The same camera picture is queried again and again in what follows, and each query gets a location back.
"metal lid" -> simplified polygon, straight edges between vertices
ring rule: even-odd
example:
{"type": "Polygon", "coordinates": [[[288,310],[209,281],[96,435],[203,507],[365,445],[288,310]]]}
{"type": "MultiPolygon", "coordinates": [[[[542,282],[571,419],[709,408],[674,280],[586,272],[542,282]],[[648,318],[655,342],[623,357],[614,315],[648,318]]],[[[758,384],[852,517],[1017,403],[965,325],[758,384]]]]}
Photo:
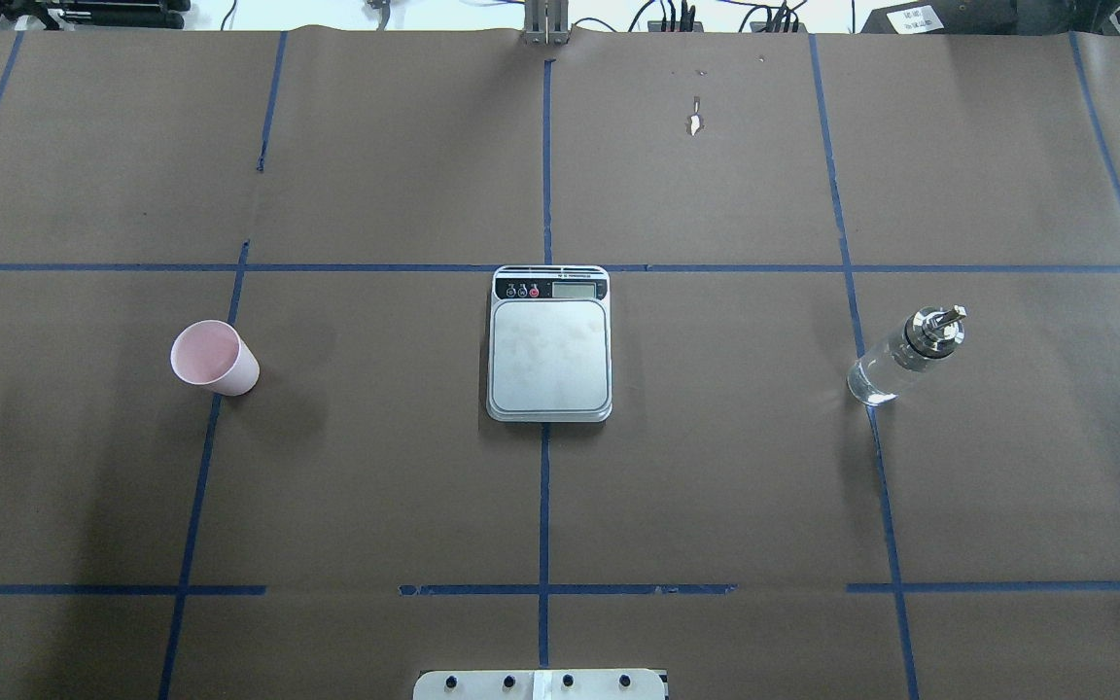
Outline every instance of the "metal lid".
{"type": "Polygon", "coordinates": [[[956,351],[965,340],[962,319],[965,306],[925,306],[906,321],[906,342],[915,352],[925,357],[939,360],[956,351]]]}

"scale display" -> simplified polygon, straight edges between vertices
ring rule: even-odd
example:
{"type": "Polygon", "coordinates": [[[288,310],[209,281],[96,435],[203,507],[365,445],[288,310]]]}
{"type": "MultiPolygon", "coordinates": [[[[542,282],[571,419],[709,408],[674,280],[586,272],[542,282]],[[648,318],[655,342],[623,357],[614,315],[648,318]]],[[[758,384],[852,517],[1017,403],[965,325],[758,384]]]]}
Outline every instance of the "scale display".
{"type": "Polygon", "coordinates": [[[587,265],[495,270],[486,412],[506,422],[599,422],[613,412],[608,272],[587,265]]]}

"white label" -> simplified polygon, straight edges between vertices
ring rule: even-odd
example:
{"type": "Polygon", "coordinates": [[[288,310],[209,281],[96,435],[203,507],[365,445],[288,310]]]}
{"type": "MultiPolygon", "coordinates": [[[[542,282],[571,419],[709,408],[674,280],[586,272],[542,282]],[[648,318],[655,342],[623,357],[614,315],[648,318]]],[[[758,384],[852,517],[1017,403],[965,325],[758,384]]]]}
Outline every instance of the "white label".
{"type": "Polygon", "coordinates": [[[924,4],[922,8],[897,10],[897,12],[889,12],[885,17],[888,18],[889,22],[893,22],[893,28],[897,30],[897,34],[924,34],[924,31],[945,28],[941,24],[941,18],[936,17],[936,10],[930,4],[924,4]]]}

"white device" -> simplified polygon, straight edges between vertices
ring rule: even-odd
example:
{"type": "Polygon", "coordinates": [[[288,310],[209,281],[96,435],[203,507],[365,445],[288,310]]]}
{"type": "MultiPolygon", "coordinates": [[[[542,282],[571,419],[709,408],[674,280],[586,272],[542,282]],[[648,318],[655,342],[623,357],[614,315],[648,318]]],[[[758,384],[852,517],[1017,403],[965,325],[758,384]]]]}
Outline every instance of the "white device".
{"type": "Polygon", "coordinates": [[[428,672],[413,700],[668,700],[666,679],[651,669],[428,672]]]}
{"type": "Polygon", "coordinates": [[[599,422],[613,412],[608,272],[505,265],[489,288],[486,412],[506,422],[599,422]]]}

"black cable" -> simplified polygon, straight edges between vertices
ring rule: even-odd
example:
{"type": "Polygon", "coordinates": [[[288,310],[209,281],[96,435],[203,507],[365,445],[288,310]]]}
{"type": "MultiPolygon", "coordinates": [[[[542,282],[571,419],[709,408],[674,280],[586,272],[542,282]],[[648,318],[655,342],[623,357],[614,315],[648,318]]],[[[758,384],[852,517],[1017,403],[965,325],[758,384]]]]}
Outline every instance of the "black cable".
{"type": "Polygon", "coordinates": [[[750,12],[747,12],[746,17],[741,18],[741,24],[737,27],[738,34],[746,31],[746,24],[750,21],[750,15],[755,13],[756,10],[766,10],[768,12],[768,22],[772,22],[772,8],[766,4],[756,4],[750,8],[750,12]]]}
{"type": "Polygon", "coordinates": [[[605,26],[607,28],[610,28],[610,30],[616,31],[615,28],[613,28],[613,26],[610,26],[608,22],[605,22],[604,19],[600,18],[580,18],[578,19],[578,21],[572,22],[572,26],[579,26],[579,24],[581,22],[599,22],[601,26],[605,26]]]}
{"type": "Polygon", "coordinates": [[[650,8],[651,3],[654,3],[654,0],[645,0],[645,3],[642,3],[641,8],[638,8],[637,13],[634,15],[634,19],[629,22],[629,28],[627,28],[627,30],[625,31],[634,31],[634,26],[638,21],[638,18],[642,17],[642,12],[645,12],[645,9],[650,8]]]}
{"type": "Polygon", "coordinates": [[[223,21],[218,22],[218,31],[226,30],[226,28],[227,28],[227,19],[230,19],[232,17],[232,12],[236,11],[236,3],[239,3],[239,2],[240,2],[240,0],[232,0],[232,8],[227,9],[227,13],[226,15],[223,15],[223,21]]]}

